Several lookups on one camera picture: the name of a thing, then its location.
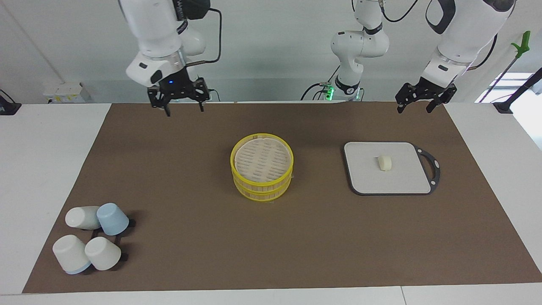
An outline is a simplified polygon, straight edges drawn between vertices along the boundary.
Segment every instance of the white cutting board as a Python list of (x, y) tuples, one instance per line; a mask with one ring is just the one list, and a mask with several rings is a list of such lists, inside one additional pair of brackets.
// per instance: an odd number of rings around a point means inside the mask
[[(438, 185), (440, 166), (426, 151), (407, 142), (350, 142), (344, 146), (350, 185), (359, 195), (427, 195)], [(391, 170), (382, 171), (381, 155), (391, 157)], [(426, 156), (435, 177), (423, 169)]]

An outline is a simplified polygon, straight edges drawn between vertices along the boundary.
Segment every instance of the black cable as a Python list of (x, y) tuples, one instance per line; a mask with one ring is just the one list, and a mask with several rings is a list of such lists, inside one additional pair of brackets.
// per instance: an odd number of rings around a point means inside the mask
[(216, 95), (218, 96), (218, 101), (221, 101), (220, 94), (218, 93), (218, 91), (216, 91), (215, 89), (209, 89), (209, 92), (212, 92), (212, 91), (216, 92)]
[(493, 44), (491, 45), (491, 49), (489, 49), (489, 52), (487, 53), (486, 58), (484, 58), (482, 60), (482, 62), (479, 63), (478, 65), (468, 68), (467, 71), (476, 70), (476, 69), (480, 68), (484, 63), (486, 63), (486, 61), (489, 59), (489, 57), (493, 53), (493, 50), (495, 49), (496, 44), (497, 44), (497, 34), (495, 34), (495, 37), (493, 37)]
[(7, 94), (4, 90), (0, 89), (0, 92), (4, 93), (5, 96), (7, 96), (10, 100), (11, 100), (11, 103), (12, 104), (15, 104), (15, 101), (11, 98), (11, 96), (9, 96), (9, 94)]
[(386, 15), (386, 12), (384, 11), (384, 7), (382, 7), (382, 15), (384, 15), (384, 18), (386, 18), (386, 20), (388, 20), (389, 22), (392, 22), (392, 23), (399, 22), (399, 21), (403, 20), (408, 14), (410, 14), (410, 11), (414, 8), (416, 3), (418, 3), (418, 1), (419, 0), (415, 0), (414, 3), (410, 6), (410, 9), (408, 9), (408, 11), (406, 11), (406, 13), (403, 15), (403, 17), (401, 17), (399, 19), (396, 19), (396, 20), (389, 19), (388, 16)]
[(303, 100), (305, 98), (305, 96), (307, 95), (307, 93), (314, 87), (318, 87), (318, 86), (321, 86), (320, 83), (316, 83), (314, 85), (311, 85), (304, 93), (303, 95), (301, 96), (301, 99), (300, 100)]
[[(331, 77), (330, 77), (330, 79), (327, 80), (327, 82), (330, 82), (331, 79), (333, 79), (333, 77), (335, 76), (335, 73), (337, 73), (337, 71), (339, 71), (339, 68), (340, 68), (340, 65), (337, 67), (337, 69), (335, 69), (335, 72), (333, 72), (333, 74), (331, 74)], [(318, 100), (320, 100), (321, 97), (322, 97), (322, 93), (318, 96)]]
[(202, 65), (204, 63), (215, 63), (217, 62), (218, 60), (220, 60), (220, 56), (222, 55), (222, 12), (217, 10), (217, 9), (214, 9), (214, 8), (210, 8), (209, 9), (210, 11), (213, 11), (213, 12), (217, 12), (218, 15), (220, 16), (220, 26), (218, 27), (218, 57), (214, 60), (199, 60), (199, 61), (195, 61), (195, 62), (189, 62), (186, 64), (186, 67), (192, 67), (192, 66), (198, 66), (198, 65)]
[(493, 103), (494, 101), (497, 101), (497, 100), (499, 100), (499, 99), (501, 99), (501, 98), (507, 98), (507, 97), (511, 96), (512, 94), (509, 94), (509, 95), (507, 95), (507, 96), (503, 96), (503, 97), (500, 97), (500, 98), (496, 98), (496, 99), (490, 101), (490, 103)]
[(179, 35), (182, 34), (184, 32), (184, 30), (186, 30), (187, 27), (188, 27), (188, 20), (185, 20), (177, 28), (177, 34), (179, 34)]
[(320, 97), (322, 96), (322, 93), (326, 93), (327, 90), (320, 90), (318, 91), (317, 93), (314, 94), (314, 96), (312, 97), (312, 100), (314, 100), (316, 98), (316, 94), (320, 93), (320, 96), (318, 97), (318, 100), (320, 100)]

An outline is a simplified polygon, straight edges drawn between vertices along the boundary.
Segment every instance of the white wall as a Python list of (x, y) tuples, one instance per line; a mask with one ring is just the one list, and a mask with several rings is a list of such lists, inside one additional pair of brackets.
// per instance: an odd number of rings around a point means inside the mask
[[(0, 2), (59, 74), (66, 81), (82, 81), (95, 101), (146, 102), (145, 88), (124, 74), (137, 44), (116, 1)], [(389, 0), (386, 12), (400, 16), (410, 3)], [(391, 46), (384, 57), (364, 60), (365, 100), (393, 100), (404, 82), (418, 80), (440, 39), (425, 22), (428, 3), (421, 0), (399, 24), (384, 22)], [(360, 29), (349, 1), (213, 0), (212, 5), (224, 14), (223, 57), (216, 64), (200, 67), (199, 73), (220, 91), (223, 100), (299, 99), (306, 87), (327, 80), (338, 66), (330, 49), (333, 34)], [(519, 40), (526, 29), (538, 32), (541, 9), (540, 0), (518, 1), (499, 34), (494, 55), (483, 68), (457, 82), (460, 91), (455, 101), (479, 96), (513, 57), (509, 43)], [(1, 5), (0, 14), (7, 14)], [(55, 75), (38, 52), (28, 47), (31, 42), (14, 37), (8, 23), (9, 19), (0, 19), (0, 85), (24, 103), (41, 102), (42, 83)], [(192, 24), (208, 42), (201, 57), (214, 58), (216, 14), (209, 12), (204, 20)]]

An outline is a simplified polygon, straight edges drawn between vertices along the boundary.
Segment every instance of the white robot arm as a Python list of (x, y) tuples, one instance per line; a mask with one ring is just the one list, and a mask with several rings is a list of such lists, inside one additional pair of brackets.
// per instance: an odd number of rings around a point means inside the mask
[(340, 60), (335, 78), (338, 89), (335, 96), (346, 100), (358, 95), (363, 74), (362, 58), (383, 56), (390, 46), (390, 40), (382, 28), (378, 0), (357, 0), (354, 16), (363, 30), (339, 32), (331, 42), (331, 50)]
[(397, 111), (421, 99), (429, 99), (427, 112), (448, 103), (457, 91), (453, 84), (473, 64), (479, 52), (502, 28), (515, 0), (438, 0), (442, 17), (438, 23), (426, 16), (429, 26), (442, 34), (418, 84), (406, 83), (395, 96)]
[(191, 98), (199, 102), (203, 111), (209, 90), (203, 78), (190, 79), (188, 66), (191, 63), (187, 56), (202, 54), (205, 41), (200, 33), (190, 28), (188, 20), (203, 18), (208, 10), (214, 10), (210, 8), (209, 0), (118, 2), (139, 45), (139, 53), (126, 74), (146, 86), (151, 105), (164, 108), (168, 116), (167, 105), (171, 99)]

